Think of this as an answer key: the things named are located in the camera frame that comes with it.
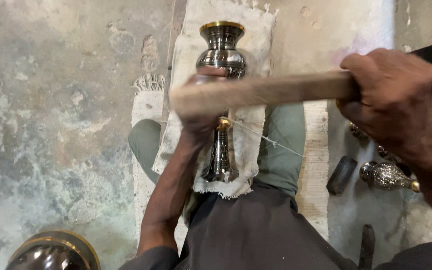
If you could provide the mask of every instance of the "vase neck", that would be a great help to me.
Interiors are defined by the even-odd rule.
[[[244,32],[232,26],[215,26],[201,31],[210,50],[235,50]]]
[[[209,49],[234,50],[239,37],[234,34],[213,33],[206,40]]]

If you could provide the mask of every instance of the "dark gray shirt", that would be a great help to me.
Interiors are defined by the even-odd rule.
[[[191,217],[181,256],[147,250],[121,270],[356,270],[298,214],[294,198],[266,184],[237,199],[207,195]],[[432,243],[396,255],[378,270],[432,269]]]

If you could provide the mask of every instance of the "vase rim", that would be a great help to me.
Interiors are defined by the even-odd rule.
[[[206,28],[211,27],[236,27],[241,29],[243,32],[246,32],[246,28],[242,24],[233,21],[213,21],[201,26],[201,28],[199,28],[199,32],[201,33]]]

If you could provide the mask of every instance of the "right hand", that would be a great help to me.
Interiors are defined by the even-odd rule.
[[[376,49],[341,63],[361,88],[361,100],[339,110],[385,149],[398,154],[432,136],[432,65],[403,52]]]
[[[186,85],[202,84],[208,82],[225,82],[226,71],[216,67],[202,67],[196,74],[189,77]],[[213,134],[219,124],[219,114],[199,115],[189,118],[181,118],[183,130],[181,136],[189,138],[194,145],[203,146],[207,143],[207,138]]]

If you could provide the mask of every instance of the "engraved brass object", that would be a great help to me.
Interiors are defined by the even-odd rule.
[[[359,169],[359,176],[365,183],[384,191],[406,188],[420,192],[420,183],[404,175],[393,163],[364,163]]]
[[[6,270],[101,270],[98,255],[69,230],[46,230],[26,240],[11,256]]]
[[[236,50],[237,42],[243,37],[245,28],[236,22],[215,21],[200,28],[201,36],[206,40],[208,49],[201,53],[196,61],[196,68],[213,66],[224,69],[228,79],[243,79],[246,71],[246,58]],[[221,112],[228,117],[229,109]],[[228,146],[228,129],[231,123],[221,118],[213,134],[211,160],[206,164],[202,178],[206,181],[223,181],[229,183],[239,176],[233,165]]]

